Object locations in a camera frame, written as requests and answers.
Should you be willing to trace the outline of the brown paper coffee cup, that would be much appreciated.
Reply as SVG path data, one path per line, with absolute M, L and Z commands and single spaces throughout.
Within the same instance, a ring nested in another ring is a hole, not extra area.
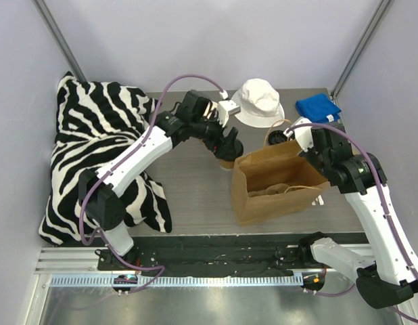
M 234 142 L 224 146 L 219 152 L 220 165 L 225 169 L 232 169 L 235 160 L 243 155 L 243 144 L 236 139 Z

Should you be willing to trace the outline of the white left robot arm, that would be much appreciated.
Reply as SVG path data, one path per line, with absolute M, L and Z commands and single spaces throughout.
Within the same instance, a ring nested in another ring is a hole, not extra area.
M 96 221 L 110 248 L 113 262 L 123 270 L 131 269 L 137 254 L 126 228 L 126 209 L 121 196 L 129 185 L 158 158 L 181 142 L 193 137 L 203 141 L 215 157 L 233 162 L 243 154 L 232 128 L 225 135 L 229 117 L 240 107 L 227 94 L 214 103 L 196 90 L 188 91 L 171 111 L 159 112 L 153 127 L 117 158 L 96 171 L 83 171 L 78 179 L 78 198 L 81 211 Z

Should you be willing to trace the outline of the black plastic cup lid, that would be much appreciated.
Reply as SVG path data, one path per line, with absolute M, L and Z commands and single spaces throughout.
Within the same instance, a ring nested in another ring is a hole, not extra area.
M 232 142 L 224 142 L 220 144 L 215 153 L 215 157 L 228 162 L 234 162 L 235 159 L 243 155 L 243 144 L 240 140 L 235 139 Z

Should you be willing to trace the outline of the brown paper bag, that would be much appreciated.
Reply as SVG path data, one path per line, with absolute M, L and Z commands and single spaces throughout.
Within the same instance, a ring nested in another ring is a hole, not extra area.
M 235 160 L 230 187 L 231 206 L 236 222 L 247 226 L 306 210 L 329 187 L 329 181 L 299 156 L 296 141 L 269 146 L 269 127 L 263 145 Z M 269 186 L 289 185 L 283 194 L 250 198 L 248 192 Z

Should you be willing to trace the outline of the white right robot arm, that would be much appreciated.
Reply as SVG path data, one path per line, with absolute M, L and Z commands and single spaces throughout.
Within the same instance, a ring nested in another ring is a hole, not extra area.
M 305 267 L 323 264 L 352 281 L 374 309 L 399 305 L 418 293 L 418 256 L 392 206 L 386 175 L 343 127 L 304 123 L 293 128 L 301 155 L 338 188 L 354 209 L 373 251 L 364 257 L 316 232 L 298 243 Z

